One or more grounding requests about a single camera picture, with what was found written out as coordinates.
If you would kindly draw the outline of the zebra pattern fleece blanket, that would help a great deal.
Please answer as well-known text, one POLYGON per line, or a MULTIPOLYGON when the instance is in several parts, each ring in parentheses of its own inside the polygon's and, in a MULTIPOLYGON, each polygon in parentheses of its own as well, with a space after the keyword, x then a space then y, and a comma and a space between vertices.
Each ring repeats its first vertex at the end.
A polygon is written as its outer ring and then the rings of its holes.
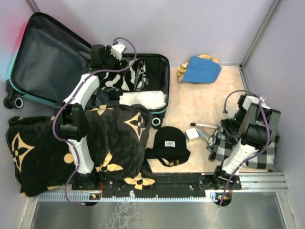
POLYGON ((101 73, 103 79, 100 87, 105 92, 111 91, 142 91, 149 84, 146 75, 146 60, 137 59, 135 63, 124 72, 101 73))

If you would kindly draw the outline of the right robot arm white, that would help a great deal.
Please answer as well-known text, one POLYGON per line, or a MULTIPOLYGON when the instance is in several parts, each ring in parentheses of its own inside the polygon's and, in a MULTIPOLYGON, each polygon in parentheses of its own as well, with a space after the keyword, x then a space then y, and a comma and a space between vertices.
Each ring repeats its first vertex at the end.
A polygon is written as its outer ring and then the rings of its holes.
POLYGON ((263 98, 249 94, 240 96, 238 108, 235 118, 240 124, 237 145, 216 167, 213 176, 213 184, 219 189, 233 185, 241 167, 267 149, 281 116, 281 112, 267 106, 263 98))

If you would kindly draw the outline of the white garment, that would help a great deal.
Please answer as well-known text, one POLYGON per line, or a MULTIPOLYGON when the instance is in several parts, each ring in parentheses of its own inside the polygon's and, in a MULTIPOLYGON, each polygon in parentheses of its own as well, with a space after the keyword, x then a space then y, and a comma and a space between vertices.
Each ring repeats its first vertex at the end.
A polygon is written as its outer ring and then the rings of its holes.
POLYGON ((126 92, 119 96, 119 104, 141 104, 148 110, 163 108, 166 105, 167 95, 162 91, 126 92))

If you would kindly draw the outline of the black garment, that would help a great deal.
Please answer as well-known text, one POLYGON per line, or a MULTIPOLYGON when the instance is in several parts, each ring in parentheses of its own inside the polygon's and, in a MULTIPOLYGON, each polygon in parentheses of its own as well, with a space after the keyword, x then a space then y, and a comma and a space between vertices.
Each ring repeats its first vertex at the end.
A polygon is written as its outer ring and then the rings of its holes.
POLYGON ((146 66, 147 91, 158 91, 164 86, 166 62, 161 57, 147 57, 143 59, 146 66))

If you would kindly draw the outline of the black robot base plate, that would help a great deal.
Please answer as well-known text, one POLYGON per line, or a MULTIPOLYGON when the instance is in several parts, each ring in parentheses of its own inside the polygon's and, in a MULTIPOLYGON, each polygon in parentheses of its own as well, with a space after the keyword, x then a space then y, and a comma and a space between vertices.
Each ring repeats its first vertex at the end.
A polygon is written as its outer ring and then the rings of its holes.
POLYGON ((72 184, 72 190, 92 191, 90 200, 100 198, 204 198, 206 191, 223 192, 226 180, 212 173, 153 173, 128 181, 103 178, 94 186, 72 184))

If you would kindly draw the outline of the black white checkered shirt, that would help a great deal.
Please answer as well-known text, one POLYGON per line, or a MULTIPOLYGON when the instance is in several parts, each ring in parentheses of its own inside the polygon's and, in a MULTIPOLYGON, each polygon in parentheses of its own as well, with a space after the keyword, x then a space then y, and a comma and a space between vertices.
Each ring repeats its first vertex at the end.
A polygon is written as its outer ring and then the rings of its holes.
MULTIPOLYGON (((238 130, 225 128, 220 122, 217 129, 207 141, 207 149, 210 151, 210 161, 223 161, 231 155, 238 142, 238 130)), ((274 138, 270 140, 268 148, 258 157, 246 162, 246 166, 249 168, 273 170, 279 138, 280 135, 276 133, 274 138)))

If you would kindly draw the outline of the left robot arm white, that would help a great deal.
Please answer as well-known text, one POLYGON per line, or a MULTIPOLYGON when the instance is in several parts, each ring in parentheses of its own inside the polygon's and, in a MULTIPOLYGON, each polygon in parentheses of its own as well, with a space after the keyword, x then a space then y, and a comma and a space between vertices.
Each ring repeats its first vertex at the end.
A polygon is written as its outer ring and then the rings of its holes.
POLYGON ((91 159, 87 145, 89 123, 85 114, 85 106, 91 95, 100 86, 99 73, 120 73, 132 65, 127 65, 120 70, 95 68, 93 72, 85 72, 71 94, 62 102, 57 103, 55 119, 52 124, 54 137, 65 142, 75 163, 75 170, 69 176, 66 184, 73 178, 82 178, 82 183, 89 189, 94 189, 99 184, 99 177, 92 173, 94 162, 91 159))

